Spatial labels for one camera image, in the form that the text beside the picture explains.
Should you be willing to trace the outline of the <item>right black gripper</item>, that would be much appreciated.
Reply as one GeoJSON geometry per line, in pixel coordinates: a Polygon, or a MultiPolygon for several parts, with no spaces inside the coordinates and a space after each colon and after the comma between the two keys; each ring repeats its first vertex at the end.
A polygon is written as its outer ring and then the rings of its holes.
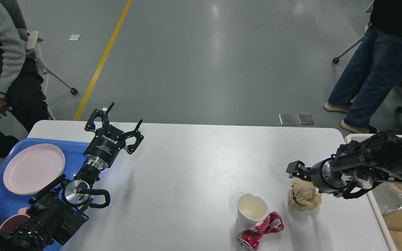
{"type": "Polygon", "coordinates": [[[312,182],[319,189],[319,193],[342,194],[348,185],[342,181],[339,171],[331,170],[332,160],[333,158],[324,159],[312,167],[307,167],[300,160],[293,161],[287,165],[286,173],[292,178],[312,182]]]}

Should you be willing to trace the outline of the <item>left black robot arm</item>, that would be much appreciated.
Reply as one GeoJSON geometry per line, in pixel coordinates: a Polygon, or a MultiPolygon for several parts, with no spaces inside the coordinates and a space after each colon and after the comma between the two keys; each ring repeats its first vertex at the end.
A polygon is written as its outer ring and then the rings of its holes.
{"type": "Polygon", "coordinates": [[[95,109],[85,124],[94,138],[84,151],[85,160],[72,180],[59,175],[30,200],[29,219],[12,232],[0,230],[0,251],[42,251],[54,242],[64,245],[88,221],[85,210],[105,208],[111,197],[105,189],[94,189],[102,170],[110,168],[121,149],[136,151],[144,136],[140,120],[128,132],[110,124],[107,110],[95,109]]]}

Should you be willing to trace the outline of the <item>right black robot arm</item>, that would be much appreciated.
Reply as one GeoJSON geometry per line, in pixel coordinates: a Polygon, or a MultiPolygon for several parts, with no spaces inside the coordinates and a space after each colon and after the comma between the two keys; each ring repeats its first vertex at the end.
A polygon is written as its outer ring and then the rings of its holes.
{"type": "Polygon", "coordinates": [[[289,163],[290,178],[312,182],[320,193],[344,199],[359,198],[385,182],[402,184],[402,137],[394,131],[342,144],[330,158],[307,167],[289,163]]]}

